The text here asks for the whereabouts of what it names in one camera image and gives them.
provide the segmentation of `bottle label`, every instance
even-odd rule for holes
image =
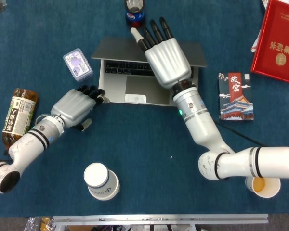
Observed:
[[[145,16],[144,13],[144,11],[141,11],[140,13],[131,13],[126,11],[126,18],[131,22],[141,22]]]
[[[12,97],[3,132],[23,136],[29,131],[36,103],[21,97]]]

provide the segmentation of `paper cup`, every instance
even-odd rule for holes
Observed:
[[[119,192],[118,177],[101,163],[90,164],[84,171],[83,178],[90,194],[98,200],[110,200]]]
[[[245,185],[253,193],[262,198],[271,198],[278,194],[280,190],[280,179],[279,178],[263,178],[264,187],[261,191],[256,192],[254,188],[255,177],[246,177]]]

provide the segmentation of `book cover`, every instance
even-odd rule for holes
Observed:
[[[270,0],[251,71],[289,82],[289,5]]]
[[[220,120],[254,120],[250,75],[219,73]]]

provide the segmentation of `gray floor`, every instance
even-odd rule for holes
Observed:
[[[0,218],[0,231],[24,231],[27,218]],[[203,225],[209,231],[289,231],[289,214],[269,216],[269,224]]]

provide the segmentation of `red notebook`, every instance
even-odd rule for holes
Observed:
[[[251,71],[289,82],[289,5],[270,0]]]

